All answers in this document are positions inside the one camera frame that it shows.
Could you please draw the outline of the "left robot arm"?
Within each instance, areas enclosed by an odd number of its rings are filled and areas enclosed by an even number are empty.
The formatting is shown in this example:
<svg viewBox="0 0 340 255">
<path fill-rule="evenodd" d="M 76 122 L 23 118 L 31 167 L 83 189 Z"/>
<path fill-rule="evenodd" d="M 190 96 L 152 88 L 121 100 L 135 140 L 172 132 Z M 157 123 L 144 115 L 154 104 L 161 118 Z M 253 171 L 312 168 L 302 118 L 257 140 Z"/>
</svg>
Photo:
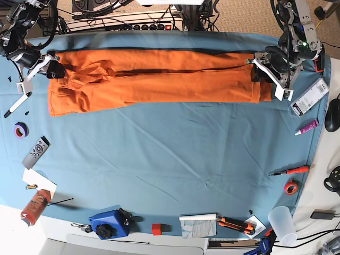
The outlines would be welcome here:
<svg viewBox="0 0 340 255">
<path fill-rule="evenodd" d="M 275 84 L 274 96 L 290 101 L 304 61 L 313 61 L 315 72 L 324 71 L 325 49 L 317 37 L 306 1 L 270 1 L 270 6 L 283 34 L 277 46 L 267 46 L 246 62 L 253 65 L 252 81 L 263 79 Z"/>
</svg>

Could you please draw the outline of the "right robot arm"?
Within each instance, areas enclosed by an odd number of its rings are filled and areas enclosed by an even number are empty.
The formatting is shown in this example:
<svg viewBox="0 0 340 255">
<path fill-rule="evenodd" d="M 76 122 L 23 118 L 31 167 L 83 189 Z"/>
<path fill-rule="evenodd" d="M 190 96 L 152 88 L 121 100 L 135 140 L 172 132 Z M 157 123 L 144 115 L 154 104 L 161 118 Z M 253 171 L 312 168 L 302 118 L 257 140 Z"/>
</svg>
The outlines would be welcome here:
<svg viewBox="0 0 340 255">
<path fill-rule="evenodd" d="M 53 13 L 53 25 L 49 38 L 43 44 L 35 46 L 25 41 L 28 30 L 40 19 L 40 12 L 50 7 Z M 15 3 L 6 16 L 8 28 L 1 31 L 1 56 L 12 62 L 19 73 L 16 84 L 18 93 L 30 96 L 32 94 L 32 79 L 41 74 L 49 79 L 62 79 L 65 68 L 55 51 L 45 55 L 41 50 L 54 39 L 58 25 L 58 11 L 53 1 L 24 1 Z"/>
</svg>

